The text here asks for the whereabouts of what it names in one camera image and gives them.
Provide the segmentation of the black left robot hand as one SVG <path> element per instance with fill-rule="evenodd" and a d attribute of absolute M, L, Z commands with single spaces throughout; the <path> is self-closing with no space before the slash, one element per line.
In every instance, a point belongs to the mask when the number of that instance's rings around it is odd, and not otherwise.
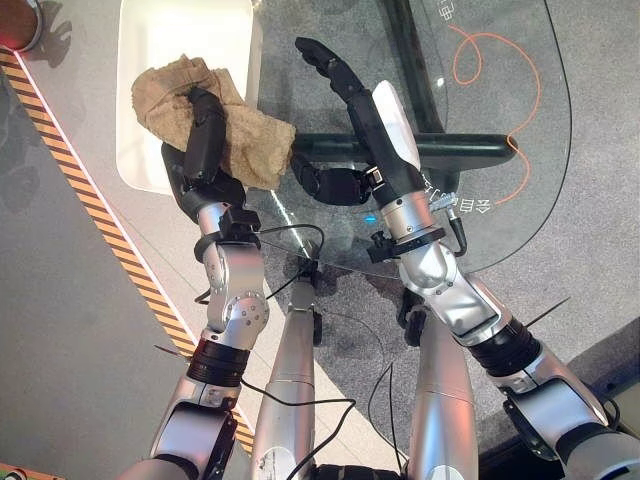
<path fill-rule="evenodd" d="M 195 87 L 187 99 L 194 119 L 186 149 L 163 143 L 161 155 L 178 207 L 196 221 L 198 212 L 208 204 L 241 205 L 246 194 L 242 183 L 222 169 L 226 114 L 219 98 Z"/>

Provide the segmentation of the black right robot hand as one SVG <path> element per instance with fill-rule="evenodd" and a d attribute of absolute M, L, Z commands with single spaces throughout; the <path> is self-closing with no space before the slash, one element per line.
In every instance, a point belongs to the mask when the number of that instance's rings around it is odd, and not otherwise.
<path fill-rule="evenodd" d="M 425 182 L 420 169 L 396 152 L 374 104 L 372 93 L 351 67 L 318 40 L 298 37 L 295 47 L 304 61 L 327 78 L 331 89 L 347 106 L 351 124 L 361 146 L 369 153 L 369 167 L 318 169 L 296 151 L 291 167 L 303 190 L 314 200 L 336 206 L 362 205 L 373 197 L 384 206 L 421 190 Z"/>

